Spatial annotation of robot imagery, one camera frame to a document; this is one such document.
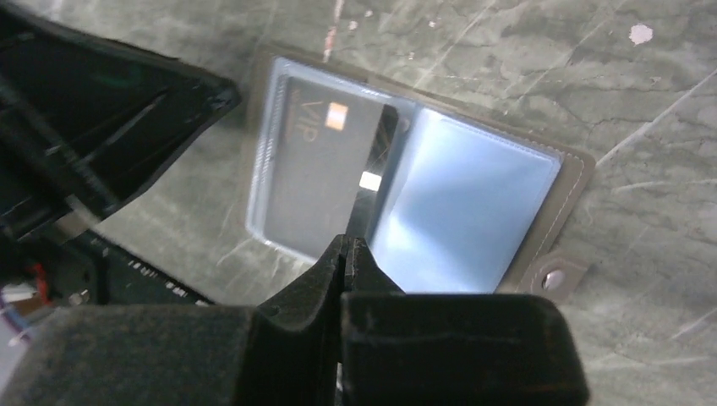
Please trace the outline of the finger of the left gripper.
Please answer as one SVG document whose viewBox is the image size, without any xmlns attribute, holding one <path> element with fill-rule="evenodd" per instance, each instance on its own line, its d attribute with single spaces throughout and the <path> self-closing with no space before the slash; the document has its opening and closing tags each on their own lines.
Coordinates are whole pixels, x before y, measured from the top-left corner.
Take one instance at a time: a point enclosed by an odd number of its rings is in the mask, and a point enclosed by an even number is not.
<svg viewBox="0 0 717 406">
<path fill-rule="evenodd" d="M 111 216 L 240 101 L 204 69 L 2 6 L 2 231 Z"/>
</svg>

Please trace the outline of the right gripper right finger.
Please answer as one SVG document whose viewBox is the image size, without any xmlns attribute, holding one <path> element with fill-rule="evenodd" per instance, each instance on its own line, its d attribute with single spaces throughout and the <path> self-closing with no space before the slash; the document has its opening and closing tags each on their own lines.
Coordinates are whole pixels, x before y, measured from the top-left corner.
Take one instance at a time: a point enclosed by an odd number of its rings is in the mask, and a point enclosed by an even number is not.
<svg viewBox="0 0 717 406">
<path fill-rule="evenodd" d="M 341 298 L 346 405 L 585 405 L 566 319 L 530 294 L 407 294 L 348 242 Z"/>
</svg>

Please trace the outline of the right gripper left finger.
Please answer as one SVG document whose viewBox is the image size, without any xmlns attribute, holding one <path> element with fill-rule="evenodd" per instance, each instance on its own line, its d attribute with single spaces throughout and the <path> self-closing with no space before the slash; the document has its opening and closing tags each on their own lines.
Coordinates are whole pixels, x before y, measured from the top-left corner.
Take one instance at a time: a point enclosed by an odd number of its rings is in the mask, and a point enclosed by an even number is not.
<svg viewBox="0 0 717 406">
<path fill-rule="evenodd" d="M 4 405 L 332 405 L 348 240 L 258 306 L 83 304 L 36 329 Z"/>
</svg>

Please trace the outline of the grey card holder wallet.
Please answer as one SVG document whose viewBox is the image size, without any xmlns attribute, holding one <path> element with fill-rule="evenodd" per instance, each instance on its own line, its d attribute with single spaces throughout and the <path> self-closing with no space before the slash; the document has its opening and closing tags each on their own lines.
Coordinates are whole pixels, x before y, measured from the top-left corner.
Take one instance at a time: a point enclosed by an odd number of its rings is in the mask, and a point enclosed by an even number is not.
<svg viewBox="0 0 717 406">
<path fill-rule="evenodd" d="M 583 151 L 462 112 L 363 69 L 291 48 L 260 50 L 249 132 L 255 158 L 245 215 L 259 241 L 308 263 L 264 233 L 287 82 L 297 77 L 396 108 L 399 122 L 364 239 L 378 267 L 409 293 L 526 293 L 565 301 L 588 263 L 554 248 L 591 179 Z"/>
</svg>

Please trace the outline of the black card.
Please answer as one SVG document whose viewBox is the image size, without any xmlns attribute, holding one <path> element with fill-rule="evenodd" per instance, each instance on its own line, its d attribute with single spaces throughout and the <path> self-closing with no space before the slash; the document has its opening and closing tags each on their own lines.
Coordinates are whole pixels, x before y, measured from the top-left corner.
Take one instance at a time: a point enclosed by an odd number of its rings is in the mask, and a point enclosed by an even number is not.
<svg viewBox="0 0 717 406">
<path fill-rule="evenodd" d="M 358 192 L 347 225 L 347 235 L 365 237 L 373 221 L 378 192 L 383 173 L 386 170 L 391 144 L 399 122 L 395 107 L 384 105 L 369 155 L 362 170 Z"/>
</svg>

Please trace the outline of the grey VIP card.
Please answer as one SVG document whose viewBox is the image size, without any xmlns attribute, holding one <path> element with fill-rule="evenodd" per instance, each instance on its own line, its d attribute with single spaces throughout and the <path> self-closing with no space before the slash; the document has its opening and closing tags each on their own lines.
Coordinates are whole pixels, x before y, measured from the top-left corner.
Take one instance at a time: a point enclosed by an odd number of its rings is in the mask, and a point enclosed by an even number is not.
<svg viewBox="0 0 717 406">
<path fill-rule="evenodd" d="M 264 233 L 317 258 L 346 229 L 385 104 L 293 77 L 273 157 Z"/>
</svg>

